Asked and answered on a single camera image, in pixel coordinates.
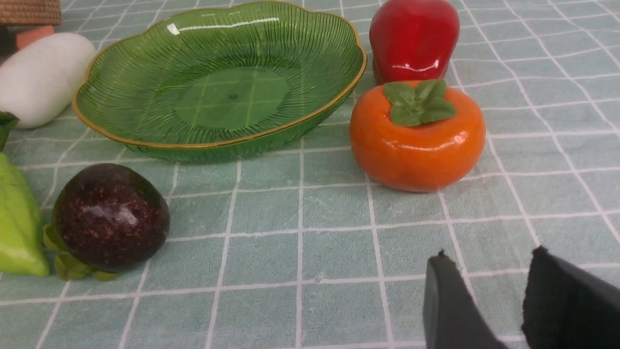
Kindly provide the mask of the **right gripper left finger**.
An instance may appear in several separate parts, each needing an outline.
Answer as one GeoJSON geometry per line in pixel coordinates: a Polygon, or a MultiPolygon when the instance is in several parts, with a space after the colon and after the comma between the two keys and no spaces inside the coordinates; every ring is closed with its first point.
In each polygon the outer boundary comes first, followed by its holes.
{"type": "Polygon", "coordinates": [[[428,349],[505,349],[478,311],[458,267],[445,251],[428,258],[423,326],[428,349]]]}

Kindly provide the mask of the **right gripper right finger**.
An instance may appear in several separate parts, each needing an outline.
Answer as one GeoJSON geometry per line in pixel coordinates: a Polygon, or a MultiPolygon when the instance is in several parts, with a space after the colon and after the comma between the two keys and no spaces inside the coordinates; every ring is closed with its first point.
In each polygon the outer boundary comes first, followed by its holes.
{"type": "Polygon", "coordinates": [[[617,349],[620,290],[554,256],[533,250],[522,332],[531,349],[617,349]]]}

